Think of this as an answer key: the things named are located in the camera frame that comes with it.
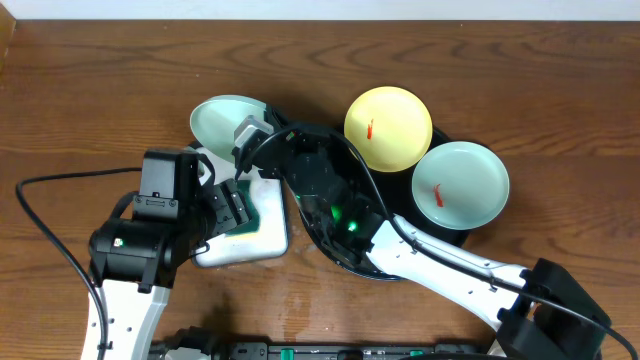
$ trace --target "red mark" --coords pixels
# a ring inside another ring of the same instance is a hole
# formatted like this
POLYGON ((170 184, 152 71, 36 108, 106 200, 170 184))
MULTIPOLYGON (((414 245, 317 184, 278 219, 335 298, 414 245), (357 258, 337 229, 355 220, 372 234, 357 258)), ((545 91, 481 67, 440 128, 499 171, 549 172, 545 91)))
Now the red mark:
POLYGON ((444 201, 442 201, 442 197, 440 196, 440 184, 433 187, 433 193, 436 194, 436 203, 438 207, 444 207, 444 201))
POLYGON ((373 136, 373 119, 371 119, 371 124, 367 125, 367 139, 371 140, 373 136))

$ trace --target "yellow plate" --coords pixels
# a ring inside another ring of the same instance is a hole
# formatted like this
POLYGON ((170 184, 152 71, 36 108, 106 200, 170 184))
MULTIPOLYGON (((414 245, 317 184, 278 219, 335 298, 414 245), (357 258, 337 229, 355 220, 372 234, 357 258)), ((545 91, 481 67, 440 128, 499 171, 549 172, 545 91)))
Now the yellow plate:
POLYGON ((402 171, 415 165, 429 149, 431 115, 417 96, 384 86, 367 91, 351 104, 344 135, 369 168, 402 171))

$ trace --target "wooden tabletop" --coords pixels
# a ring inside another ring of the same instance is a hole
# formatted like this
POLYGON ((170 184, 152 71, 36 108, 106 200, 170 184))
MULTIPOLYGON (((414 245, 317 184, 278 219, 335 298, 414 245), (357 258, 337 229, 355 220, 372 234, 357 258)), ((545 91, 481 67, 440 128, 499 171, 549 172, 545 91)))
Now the wooden tabletop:
MULTIPOLYGON (((454 139, 488 144, 511 197, 464 248, 565 266, 640 346, 640 24, 20 21, 0 77, 0 357, 78 358, 87 291, 20 209, 26 177, 141 165, 182 147, 202 101, 240 94, 338 124, 362 92, 406 88, 454 139)), ((139 175, 30 186, 34 209, 88 265, 92 231, 139 175)), ((488 326, 410 282, 347 273, 294 203, 288 252, 183 265, 156 339, 191 325, 275 342, 488 344, 488 326)), ((606 359, 626 359, 613 340, 606 359)))

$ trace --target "white backdrop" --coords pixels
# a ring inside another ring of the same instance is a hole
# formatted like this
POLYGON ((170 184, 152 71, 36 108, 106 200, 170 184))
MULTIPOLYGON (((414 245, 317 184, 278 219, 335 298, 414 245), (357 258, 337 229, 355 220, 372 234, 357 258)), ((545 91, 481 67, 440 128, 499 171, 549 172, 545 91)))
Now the white backdrop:
POLYGON ((640 20, 640 0, 0 0, 16 19, 640 20))

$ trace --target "white forearm tube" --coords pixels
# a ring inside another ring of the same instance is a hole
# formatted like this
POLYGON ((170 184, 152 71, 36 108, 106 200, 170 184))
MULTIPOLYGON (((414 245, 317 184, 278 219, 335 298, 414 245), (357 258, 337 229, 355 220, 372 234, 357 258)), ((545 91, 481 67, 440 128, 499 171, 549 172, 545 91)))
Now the white forearm tube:
MULTIPOLYGON (((403 217, 396 216, 400 228, 426 250, 463 266, 478 274, 501 279, 521 288, 525 280, 520 277, 524 267, 503 264, 464 251, 456 246, 438 240, 409 224, 403 217)), ((461 272, 442 265, 419 252, 400 238, 389 221, 385 221, 372 239, 373 249, 368 253, 371 262, 390 275, 401 276, 431 289, 447 299, 458 303, 474 313, 494 330, 501 325, 498 311, 510 309, 517 294, 477 280, 461 272)))
MULTIPOLYGON (((142 360, 149 355, 149 346, 171 290, 154 286, 151 293, 138 292, 138 284, 105 280, 97 288, 107 312, 111 349, 105 360, 142 360)), ((95 360, 100 344, 98 311, 89 297, 89 322, 84 340, 82 360, 95 360)))

